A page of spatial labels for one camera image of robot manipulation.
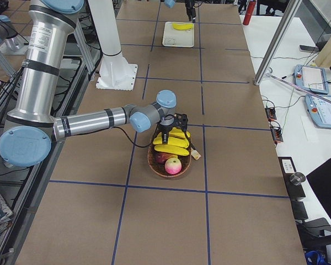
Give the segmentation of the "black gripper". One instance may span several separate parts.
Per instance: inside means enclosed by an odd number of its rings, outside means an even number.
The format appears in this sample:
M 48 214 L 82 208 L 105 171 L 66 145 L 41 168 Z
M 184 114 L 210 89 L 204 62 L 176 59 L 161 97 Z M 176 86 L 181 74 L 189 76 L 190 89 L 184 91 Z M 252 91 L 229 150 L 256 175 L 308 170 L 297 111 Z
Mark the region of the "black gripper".
M 185 0 L 186 13 L 189 20 L 193 23 L 196 22 L 196 11 L 195 11 L 195 1 L 194 0 Z
M 169 132 L 174 127 L 174 115 L 166 115 L 158 124 L 158 131 L 161 132 L 162 144 L 168 144 Z

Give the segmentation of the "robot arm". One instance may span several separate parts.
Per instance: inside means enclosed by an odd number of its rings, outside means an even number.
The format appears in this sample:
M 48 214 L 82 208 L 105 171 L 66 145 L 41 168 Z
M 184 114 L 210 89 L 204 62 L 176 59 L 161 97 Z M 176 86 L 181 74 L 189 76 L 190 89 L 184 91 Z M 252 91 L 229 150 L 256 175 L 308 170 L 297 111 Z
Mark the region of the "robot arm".
M 192 23 L 196 22 L 196 10 L 195 10 L 195 1 L 194 0 L 185 0 L 186 14 L 188 20 Z M 173 8 L 176 4 L 176 0 L 164 0 L 164 4 L 168 8 Z
M 59 116 L 63 93 L 58 90 L 67 38 L 76 29 L 84 1 L 32 1 L 33 21 L 17 102 L 6 116 L 0 136 L 0 156 L 5 163 L 31 167 L 50 153 L 54 141 L 131 124 L 139 133 L 174 114 L 177 99 L 160 91 L 153 103 L 133 104 L 99 112 Z

